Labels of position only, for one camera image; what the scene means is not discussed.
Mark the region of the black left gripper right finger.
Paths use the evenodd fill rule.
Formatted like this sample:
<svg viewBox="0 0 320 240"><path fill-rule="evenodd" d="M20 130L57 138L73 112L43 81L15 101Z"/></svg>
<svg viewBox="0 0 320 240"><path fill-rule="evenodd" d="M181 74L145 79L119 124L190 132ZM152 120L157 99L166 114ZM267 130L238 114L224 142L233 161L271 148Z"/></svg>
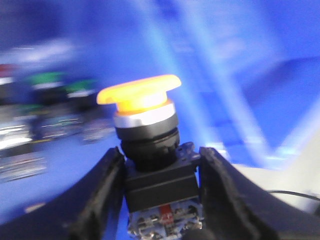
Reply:
<svg viewBox="0 0 320 240"><path fill-rule="evenodd" d="M217 240L318 240L320 219L277 199L224 159L201 147L205 228Z"/></svg>

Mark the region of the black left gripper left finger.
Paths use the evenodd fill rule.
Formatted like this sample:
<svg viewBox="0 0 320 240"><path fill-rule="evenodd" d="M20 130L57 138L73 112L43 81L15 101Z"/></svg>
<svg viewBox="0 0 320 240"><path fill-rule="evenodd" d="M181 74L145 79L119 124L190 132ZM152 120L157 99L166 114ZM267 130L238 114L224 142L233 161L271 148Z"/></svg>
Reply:
<svg viewBox="0 0 320 240"><path fill-rule="evenodd" d="M114 240L124 196L125 159L117 147L75 185L1 225L2 240Z"/></svg>

